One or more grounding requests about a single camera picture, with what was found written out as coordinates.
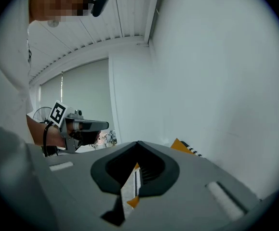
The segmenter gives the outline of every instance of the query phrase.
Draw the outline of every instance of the white shirt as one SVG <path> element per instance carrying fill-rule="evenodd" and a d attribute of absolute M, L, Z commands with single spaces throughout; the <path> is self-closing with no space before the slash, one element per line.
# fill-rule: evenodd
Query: white shirt
<path fill-rule="evenodd" d="M 33 143 L 29 96 L 28 0 L 13 0 L 0 17 L 0 127 Z"/>

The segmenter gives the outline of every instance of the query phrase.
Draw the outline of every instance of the electric fan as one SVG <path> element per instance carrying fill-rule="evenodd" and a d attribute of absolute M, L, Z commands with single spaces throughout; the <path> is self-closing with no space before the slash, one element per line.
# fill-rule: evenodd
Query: electric fan
<path fill-rule="evenodd" d="M 44 124 L 48 124 L 50 122 L 49 120 L 49 115 L 51 112 L 51 108 L 50 107 L 42 107 L 40 109 L 38 109 L 34 115 L 33 115 L 33 120 L 35 120 L 36 122 L 39 123 L 44 123 Z M 57 147 L 56 146 L 46 146 L 46 151 L 47 151 L 47 155 L 51 156 L 53 154 L 57 154 Z"/>

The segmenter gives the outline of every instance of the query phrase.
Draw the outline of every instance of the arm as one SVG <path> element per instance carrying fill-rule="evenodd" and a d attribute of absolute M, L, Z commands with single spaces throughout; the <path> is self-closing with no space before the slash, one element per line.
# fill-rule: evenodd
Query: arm
<path fill-rule="evenodd" d="M 32 135 L 33 141 L 36 145 L 43 145 L 43 133 L 46 128 L 46 124 L 38 123 L 27 116 L 27 124 Z M 48 128 L 46 145 L 55 145 L 59 147 L 65 147 L 64 139 L 60 135 L 57 127 L 51 126 Z"/>

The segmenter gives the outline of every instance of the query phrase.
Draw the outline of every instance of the white ceiling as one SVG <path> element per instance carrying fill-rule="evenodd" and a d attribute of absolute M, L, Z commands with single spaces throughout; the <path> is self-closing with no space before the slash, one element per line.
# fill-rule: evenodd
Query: white ceiling
<path fill-rule="evenodd" d="M 29 80 L 57 60 L 98 42 L 143 36 L 146 30 L 150 0 L 109 0 L 99 17 L 77 17 L 51 28 L 47 22 L 33 22 L 29 27 L 32 52 Z"/>

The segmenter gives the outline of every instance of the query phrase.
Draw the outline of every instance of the ceiling panel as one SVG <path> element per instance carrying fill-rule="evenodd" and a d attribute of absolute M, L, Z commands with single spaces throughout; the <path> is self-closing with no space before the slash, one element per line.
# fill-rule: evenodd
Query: ceiling panel
<path fill-rule="evenodd" d="M 109 39 L 144 35 L 150 0 L 109 0 L 99 17 L 81 16 L 51 28 L 47 22 L 29 27 L 32 52 L 30 81 L 58 59 L 82 47 Z"/>

